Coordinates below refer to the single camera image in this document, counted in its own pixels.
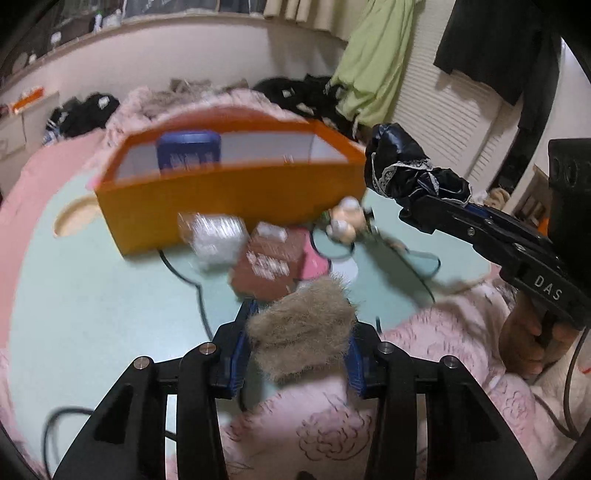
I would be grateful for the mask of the person's right hand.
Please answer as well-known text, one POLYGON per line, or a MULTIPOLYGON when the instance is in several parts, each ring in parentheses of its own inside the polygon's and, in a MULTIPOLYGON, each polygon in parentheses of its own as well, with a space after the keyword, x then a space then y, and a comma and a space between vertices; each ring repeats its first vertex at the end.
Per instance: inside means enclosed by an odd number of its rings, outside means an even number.
POLYGON ((546 367, 565 356, 581 332, 568 323, 555 324, 547 347, 538 343, 541 334, 538 311, 533 302, 519 291, 499 337, 499 354, 508 373, 523 379, 539 376, 546 367))

